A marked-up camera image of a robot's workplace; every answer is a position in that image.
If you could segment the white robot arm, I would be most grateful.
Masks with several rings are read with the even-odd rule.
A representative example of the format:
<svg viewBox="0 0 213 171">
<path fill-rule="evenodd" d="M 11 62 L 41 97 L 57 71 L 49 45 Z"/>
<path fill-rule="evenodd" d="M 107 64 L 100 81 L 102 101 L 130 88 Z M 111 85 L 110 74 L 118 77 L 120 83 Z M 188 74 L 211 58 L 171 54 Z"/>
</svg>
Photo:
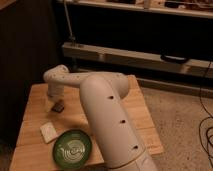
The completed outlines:
<svg viewBox="0 0 213 171">
<path fill-rule="evenodd" d="M 64 87 L 79 89 L 80 102 L 109 171 L 158 171 L 122 99 L 129 81 L 117 72 L 70 73 L 58 65 L 43 74 L 47 97 L 57 103 Z"/>
</svg>

